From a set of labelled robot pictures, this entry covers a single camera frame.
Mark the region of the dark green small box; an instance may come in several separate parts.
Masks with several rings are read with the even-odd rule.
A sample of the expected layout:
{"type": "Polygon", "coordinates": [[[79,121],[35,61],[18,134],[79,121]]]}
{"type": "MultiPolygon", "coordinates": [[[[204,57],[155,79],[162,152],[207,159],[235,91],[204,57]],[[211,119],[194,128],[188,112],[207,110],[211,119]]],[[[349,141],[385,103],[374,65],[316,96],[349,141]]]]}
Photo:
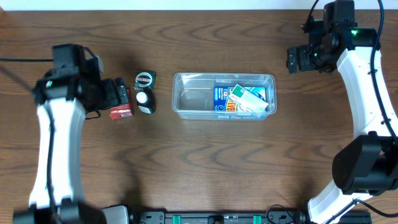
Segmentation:
{"type": "Polygon", "coordinates": [[[134,82],[134,89],[140,91],[153,90],[157,74],[153,71],[138,70],[134,82]]]}

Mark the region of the red medicine box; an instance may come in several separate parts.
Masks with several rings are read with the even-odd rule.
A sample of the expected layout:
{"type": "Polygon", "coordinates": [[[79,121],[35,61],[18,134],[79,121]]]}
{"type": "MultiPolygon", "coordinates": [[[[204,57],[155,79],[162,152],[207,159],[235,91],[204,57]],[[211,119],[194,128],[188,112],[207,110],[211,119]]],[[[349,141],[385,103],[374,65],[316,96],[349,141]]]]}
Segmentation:
{"type": "Polygon", "coordinates": [[[111,108],[109,113],[111,120],[114,121],[134,116],[133,100],[131,98],[131,89],[129,87],[127,88],[127,97],[129,100],[128,103],[111,108]]]}

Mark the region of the clear plastic container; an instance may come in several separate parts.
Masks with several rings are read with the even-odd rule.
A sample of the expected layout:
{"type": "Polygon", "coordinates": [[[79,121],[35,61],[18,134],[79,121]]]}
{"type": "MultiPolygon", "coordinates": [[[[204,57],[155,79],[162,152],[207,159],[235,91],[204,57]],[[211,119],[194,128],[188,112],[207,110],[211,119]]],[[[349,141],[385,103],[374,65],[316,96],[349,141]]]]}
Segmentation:
{"type": "Polygon", "coordinates": [[[275,79],[255,73],[177,73],[172,90],[172,109],[182,119],[264,120],[277,111],[275,79]],[[264,87],[269,104],[262,114],[214,110],[214,87],[264,87]]]}

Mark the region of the white green medicine box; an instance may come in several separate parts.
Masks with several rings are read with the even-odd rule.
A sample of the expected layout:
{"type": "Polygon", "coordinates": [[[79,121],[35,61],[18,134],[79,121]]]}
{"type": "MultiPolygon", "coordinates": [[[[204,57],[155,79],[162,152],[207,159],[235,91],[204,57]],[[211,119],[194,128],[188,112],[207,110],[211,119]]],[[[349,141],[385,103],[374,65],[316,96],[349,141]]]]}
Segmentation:
{"type": "Polygon", "coordinates": [[[240,85],[236,85],[233,88],[232,92],[229,94],[229,98],[254,113],[263,113],[269,105],[266,101],[240,85]]]}

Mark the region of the blue cooling patch box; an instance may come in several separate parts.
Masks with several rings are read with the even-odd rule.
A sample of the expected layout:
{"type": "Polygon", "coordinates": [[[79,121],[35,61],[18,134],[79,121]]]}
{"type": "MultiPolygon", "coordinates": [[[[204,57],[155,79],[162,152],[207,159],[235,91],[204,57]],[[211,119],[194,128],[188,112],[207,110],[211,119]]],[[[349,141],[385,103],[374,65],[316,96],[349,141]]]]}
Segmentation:
{"type": "MultiPolygon", "coordinates": [[[[237,112],[251,112],[229,98],[229,94],[233,91],[233,86],[216,86],[214,87],[214,110],[215,111],[237,111],[237,112]]],[[[263,101],[266,100],[266,89],[264,87],[247,86],[246,89],[255,94],[263,101]]]]}

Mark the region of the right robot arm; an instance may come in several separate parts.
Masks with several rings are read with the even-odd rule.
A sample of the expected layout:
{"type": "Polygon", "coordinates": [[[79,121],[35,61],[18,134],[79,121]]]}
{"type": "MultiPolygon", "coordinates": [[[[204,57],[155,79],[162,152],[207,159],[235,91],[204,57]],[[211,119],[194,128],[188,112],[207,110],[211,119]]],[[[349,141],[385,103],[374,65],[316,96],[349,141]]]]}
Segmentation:
{"type": "Polygon", "coordinates": [[[325,5],[302,25],[308,44],[287,51],[290,73],[340,73],[353,118],[353,140],[333,159],[332,180],[294,216],[295,223],[370,223],[350,214],[358,204],[397,189],[397,115],[381,68],[382,30],[360,27],[353,1],[325,5]]]}

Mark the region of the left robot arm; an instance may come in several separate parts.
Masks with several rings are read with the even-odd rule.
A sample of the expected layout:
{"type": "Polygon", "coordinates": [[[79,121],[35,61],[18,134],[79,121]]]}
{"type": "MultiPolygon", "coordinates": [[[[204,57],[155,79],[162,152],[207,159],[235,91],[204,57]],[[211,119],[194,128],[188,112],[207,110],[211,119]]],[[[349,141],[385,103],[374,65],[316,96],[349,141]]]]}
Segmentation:
{"type": "Polygon", "coordinates": [[[81,132],[88,113],[130,103],[122,78],[101,78],[101,59],[77,44],[52,48],[54,68],[32,90],[40,125],[37,175],[26,211],[13,223],[130,223],[127,206],[85,202],[80,177],[81,132]]]}

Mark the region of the dark bottle white cap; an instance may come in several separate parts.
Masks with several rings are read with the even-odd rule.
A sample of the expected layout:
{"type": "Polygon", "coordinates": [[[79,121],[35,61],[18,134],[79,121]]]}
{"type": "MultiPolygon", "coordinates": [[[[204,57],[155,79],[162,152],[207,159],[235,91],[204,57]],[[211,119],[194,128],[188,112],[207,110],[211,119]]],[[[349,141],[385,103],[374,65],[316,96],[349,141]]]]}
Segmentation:
{"type": "Polygon", "coordinates": [[[137,106],[145,114],[155,112],[155,98],[151,90],[139,91],[136,94],[137,106]]]}

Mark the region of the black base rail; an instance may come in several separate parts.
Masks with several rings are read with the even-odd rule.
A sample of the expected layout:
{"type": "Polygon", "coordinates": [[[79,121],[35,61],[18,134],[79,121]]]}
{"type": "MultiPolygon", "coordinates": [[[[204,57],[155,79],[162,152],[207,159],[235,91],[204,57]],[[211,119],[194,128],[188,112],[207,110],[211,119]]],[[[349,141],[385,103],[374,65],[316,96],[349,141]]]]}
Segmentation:
{"type": "Polygon", "coordinates": [[[270,208],[265,212],[167,212],[153,210],[130,211],[130,223],[142,224],[294,224],[310,223],[303,210],[270,208]]]}

